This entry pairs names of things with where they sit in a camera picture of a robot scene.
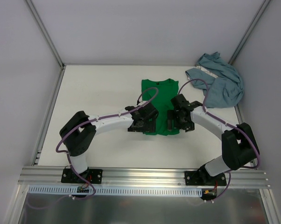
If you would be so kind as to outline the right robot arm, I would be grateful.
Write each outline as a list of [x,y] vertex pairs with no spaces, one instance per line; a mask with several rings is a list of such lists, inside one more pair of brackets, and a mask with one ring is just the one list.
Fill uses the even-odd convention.
[[189,102],[179,94],[171,99],[173,109],[167,112],[169,131],[194,131],[200,125],[221,140],[221,155],[202,165],[197,171],[184,173],[187,186],[225,186],[224,173],[238,170],[247,163],[258,160],[258,149],[254,134],[247,123],[232,125],[223,119],[207,112],[203,104]]

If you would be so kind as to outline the green t shirt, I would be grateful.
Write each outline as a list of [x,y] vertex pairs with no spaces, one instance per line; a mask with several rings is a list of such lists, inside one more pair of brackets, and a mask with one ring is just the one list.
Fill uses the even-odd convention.
[[167,126],[167,112],[173,110],[171,99],[175,97],[179,90],[179,82],[173,79],[166,79],[164,81],[151,81],[149,79],[143,79],[141,81],[141,91],[145,91],[151,87],[158,89],[157,96],[151,101],[153,106],[159,112],[156,119],[155,132],[146,133],[146,135],[177,135],[180,133],[179,130],[174,129],[168,130]]

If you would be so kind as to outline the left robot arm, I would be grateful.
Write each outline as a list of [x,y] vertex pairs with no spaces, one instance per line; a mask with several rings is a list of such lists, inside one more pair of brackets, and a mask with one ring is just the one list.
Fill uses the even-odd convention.
[[158,115],[152,103],[127,106],[118,113],[103,116],[89,117],[84,111],[78,111],[59,132],[72,166],[63,170],[61,182],[101,184],[103,170],[91,169],[86,162],[86,151],[94,137],[117,129],[153,133]]

